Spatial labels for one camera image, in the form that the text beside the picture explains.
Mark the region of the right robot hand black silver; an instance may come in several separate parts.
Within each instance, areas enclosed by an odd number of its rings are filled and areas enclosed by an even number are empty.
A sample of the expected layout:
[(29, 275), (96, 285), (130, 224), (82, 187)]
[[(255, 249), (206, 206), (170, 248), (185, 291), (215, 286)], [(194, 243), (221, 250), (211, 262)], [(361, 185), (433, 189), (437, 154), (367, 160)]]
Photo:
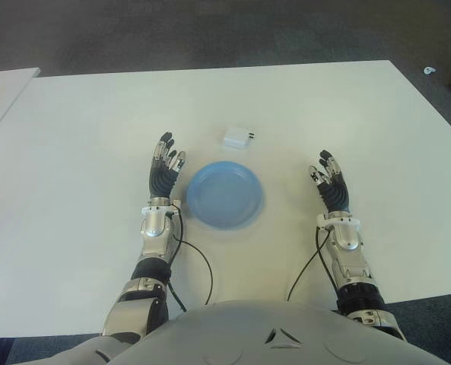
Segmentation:
[(316, 184), (319, 195), (329, 213), (335, 211), (350, 212), (348, 187), (336, 159), (327, 150), (319, 153), (319, 163), (325, 173), (315, 166), (309, 167), (309, 175)]

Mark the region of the left robot hand black silver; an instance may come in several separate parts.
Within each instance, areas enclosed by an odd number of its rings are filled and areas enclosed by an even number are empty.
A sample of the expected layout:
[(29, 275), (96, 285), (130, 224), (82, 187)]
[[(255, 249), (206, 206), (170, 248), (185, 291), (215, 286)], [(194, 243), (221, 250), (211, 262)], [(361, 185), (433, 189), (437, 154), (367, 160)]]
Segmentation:
[(173, 134), (165, 132), (154, 149), (149, 174), (151, 198), (170, 197), (179, 172), (186, 162), (186, 152), (171, 150), (173, 145)]

